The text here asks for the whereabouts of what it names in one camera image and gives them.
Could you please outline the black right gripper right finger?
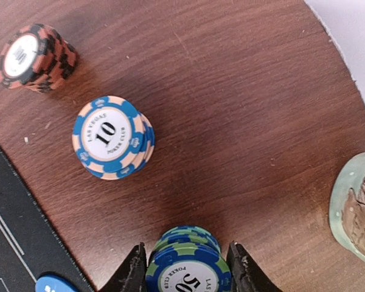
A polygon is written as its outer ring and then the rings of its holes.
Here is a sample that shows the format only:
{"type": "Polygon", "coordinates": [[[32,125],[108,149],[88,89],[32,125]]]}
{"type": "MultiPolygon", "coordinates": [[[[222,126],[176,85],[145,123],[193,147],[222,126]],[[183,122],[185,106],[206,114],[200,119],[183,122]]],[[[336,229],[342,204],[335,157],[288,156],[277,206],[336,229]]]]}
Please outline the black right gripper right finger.
{"type": "Polygon", "coordinates": [[[281,292],[240,243],[231,242],[226,257],[232,292],[281,292]]]}

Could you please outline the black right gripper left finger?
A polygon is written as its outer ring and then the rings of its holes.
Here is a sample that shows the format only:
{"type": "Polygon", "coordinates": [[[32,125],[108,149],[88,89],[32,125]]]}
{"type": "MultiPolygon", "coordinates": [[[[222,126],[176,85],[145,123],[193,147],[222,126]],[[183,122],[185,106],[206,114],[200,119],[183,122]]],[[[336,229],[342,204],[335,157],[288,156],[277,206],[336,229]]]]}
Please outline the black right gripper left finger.
{"type": "Polygon", "coordinates": [[[147,257],[144,243],[140,242],[126,256],[100,292],[145,292],[147,286],[147,257]]]}

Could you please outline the green blue chip stack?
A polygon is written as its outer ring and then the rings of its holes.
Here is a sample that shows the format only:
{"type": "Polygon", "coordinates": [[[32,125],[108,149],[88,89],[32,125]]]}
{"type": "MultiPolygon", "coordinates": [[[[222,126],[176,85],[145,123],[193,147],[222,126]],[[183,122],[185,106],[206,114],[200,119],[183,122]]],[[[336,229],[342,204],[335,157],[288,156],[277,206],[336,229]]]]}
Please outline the green blue chip stack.
{"type": "Polygon", "coordinates": [[[199,226],[177,226],[156,242],[145,275],[148,291],[231,291],[232,274],[217,239],[199,226]]]}

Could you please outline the blue small blind button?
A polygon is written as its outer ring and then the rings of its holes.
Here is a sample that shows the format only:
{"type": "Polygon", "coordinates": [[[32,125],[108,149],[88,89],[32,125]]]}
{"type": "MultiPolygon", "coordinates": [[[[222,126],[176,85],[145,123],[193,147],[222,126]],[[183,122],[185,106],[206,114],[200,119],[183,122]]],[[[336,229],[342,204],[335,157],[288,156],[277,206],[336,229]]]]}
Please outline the blue small blind button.
{"type": "Polygon", "coordinates": [[[36,281],[35,292],[78,292],[78,289],[62,277],[45,275],[36,281]]]}

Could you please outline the blue white chip stack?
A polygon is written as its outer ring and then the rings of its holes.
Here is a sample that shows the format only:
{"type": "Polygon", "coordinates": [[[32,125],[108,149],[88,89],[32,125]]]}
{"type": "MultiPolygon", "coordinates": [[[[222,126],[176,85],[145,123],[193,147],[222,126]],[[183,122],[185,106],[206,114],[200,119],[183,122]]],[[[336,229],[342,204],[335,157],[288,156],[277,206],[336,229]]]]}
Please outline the blue white chip stack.
{"type": "Polygon", "coordinates": [[[78,113],[72,146],[84,168],[104,180],[118,180],[140,171],[156,143],[154,128],[132,103],[103,96],[78,113]]]}

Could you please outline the orange black chip stack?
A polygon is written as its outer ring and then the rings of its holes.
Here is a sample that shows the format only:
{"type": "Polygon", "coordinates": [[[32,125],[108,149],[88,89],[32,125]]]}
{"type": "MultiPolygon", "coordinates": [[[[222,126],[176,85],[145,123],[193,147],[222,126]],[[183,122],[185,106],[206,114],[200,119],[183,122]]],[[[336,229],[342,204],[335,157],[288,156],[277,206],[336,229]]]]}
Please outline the orange black chip stack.
{"type": "Polygon", "coordinates": [[[51,26],[31,24],[19,29],[0,53],[0,84],[48,93],[75,71],[78,53],[51,26]]]}

